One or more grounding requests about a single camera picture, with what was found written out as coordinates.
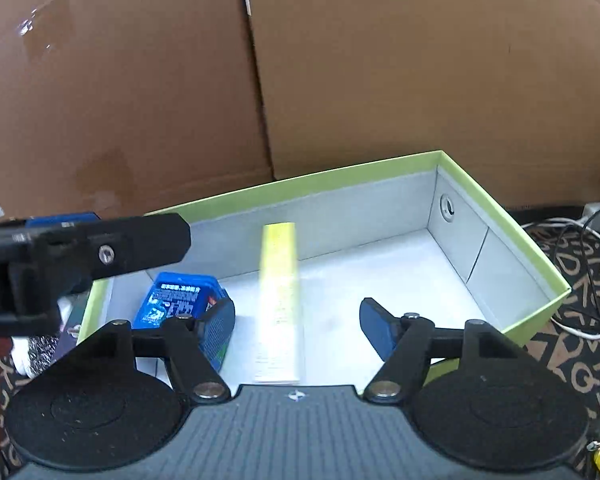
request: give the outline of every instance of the ridged gray surface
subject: ridged gray surface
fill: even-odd
[[[424,444],[397,408],[352,386],[244,386],[195,409],[177,436],[140,462],[72,474],[29,464],[16,480],[576,480],[568,468],[519,476],[476,471]]]

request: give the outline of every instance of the brown cardboard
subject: brown cardboard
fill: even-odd
[[[600,0],[251,0],[274,173],[444,149],[505,206],[600,199]]]
[[[243,0],[0,0],[0,204],[141,214],[268,182]]]

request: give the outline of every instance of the ring hole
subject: ring hole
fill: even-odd
[[[440,212],[442,213],[442,218],[444,218],[447,222],[453,221],[456,214],[456,209],[454,208],[454,203],[451,201],[451,198],[448,194],[443,194],[440,197]]]

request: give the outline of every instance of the open box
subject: open box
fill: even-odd
[[[176,265],[97,282],[80,339],[132,320],[162,270],[217,277],[236,322],[222,378],[235,393],[255,374],[258,267],[265,224],[294,222],[302,314],[302,384],[363,389],[382,362],[360,330],[369,296],[395,316],[446,328],[484,319],[518,344],[570,287],[509,215],[444,152],[325,171],[172,207],[191,227]],[[439,362],[430,377],[451,370]],[[138,369],[167,380],[157,360]]]

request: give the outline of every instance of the black round cover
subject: black round cover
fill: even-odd
[[[96,471],[145,457],[174,433],[180,415],[162,381],[92,359],[40,375],[13,397],[5,424],[26,460]]]
[[[557,465],[588,427],[576,393],[519,359],[482,360],[425,386],[412,404],[418,430],[442,453],[492,471]]]

